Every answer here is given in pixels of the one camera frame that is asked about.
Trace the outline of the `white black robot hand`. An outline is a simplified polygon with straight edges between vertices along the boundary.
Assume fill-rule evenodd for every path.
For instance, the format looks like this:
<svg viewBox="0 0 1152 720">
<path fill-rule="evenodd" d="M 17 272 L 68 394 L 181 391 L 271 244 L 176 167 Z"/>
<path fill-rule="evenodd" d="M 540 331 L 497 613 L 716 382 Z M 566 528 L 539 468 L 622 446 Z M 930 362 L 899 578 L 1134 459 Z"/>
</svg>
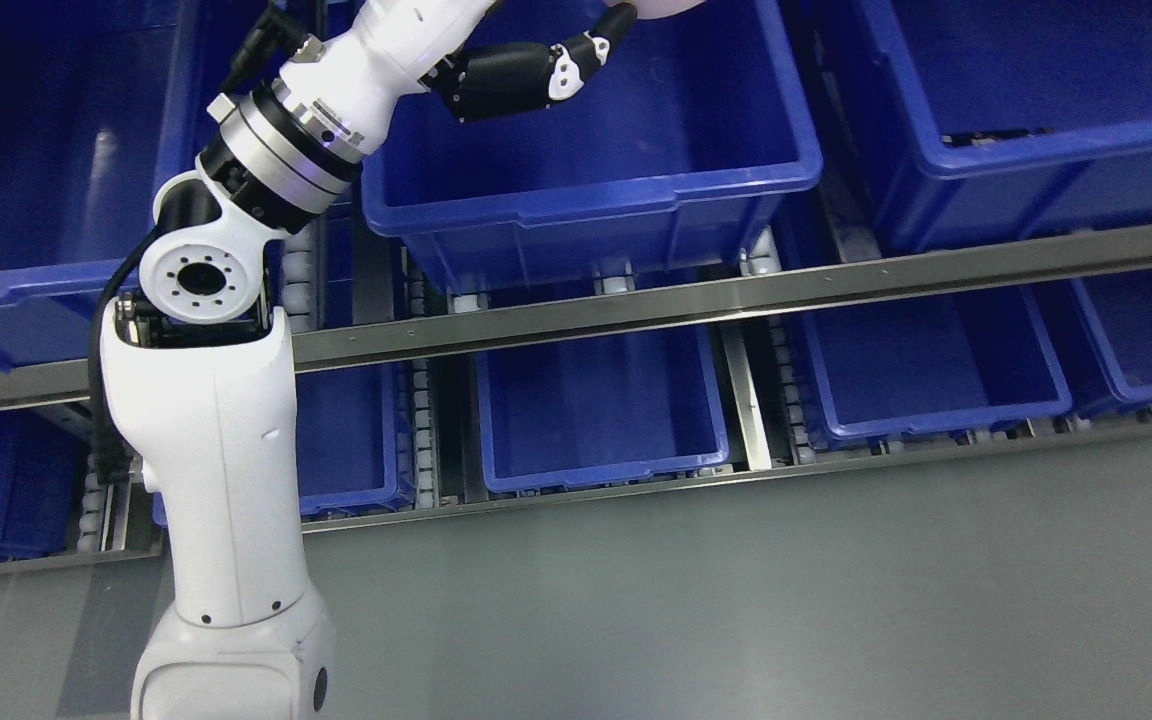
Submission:
<svg viewBox="0 0 1152 720">
<path fill-rule="evenodd" d="M 470 47 L 488 1 L 366 1 L 351 26 L 324 41 L 314 60 L 288 61 L 274 85 L 311 137 L 349 160 L 374 154 L 397 101 L 435 94 L 457 122 L 513 118 L 573 99 L 602 70 L 639 18 L 612 3 L 586 31 L 563 41 Z"/>
</svg>

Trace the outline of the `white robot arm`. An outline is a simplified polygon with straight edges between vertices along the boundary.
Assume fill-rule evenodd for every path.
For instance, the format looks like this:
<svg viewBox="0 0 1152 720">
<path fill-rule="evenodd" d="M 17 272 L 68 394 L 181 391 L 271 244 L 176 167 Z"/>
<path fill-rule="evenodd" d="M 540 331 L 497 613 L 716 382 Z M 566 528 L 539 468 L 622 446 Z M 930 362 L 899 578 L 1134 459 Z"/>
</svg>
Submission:
<svg viewBox="0 0 1152 720">
<path fill-rule="evenodd" d="M 301 536 L 291 319 L 265 251 L 321 217 L 387 138 L 399 97 L 465 45 L 490 1 L 362 1 L 329 40 L 278 6 L 209 106 L 218 132 L 156 194 L 154 228 L 90 336 L 96 473 L 141 456 L 174 600 L 132 719 L 325 719 L 335 629 Z"/>
</svg>

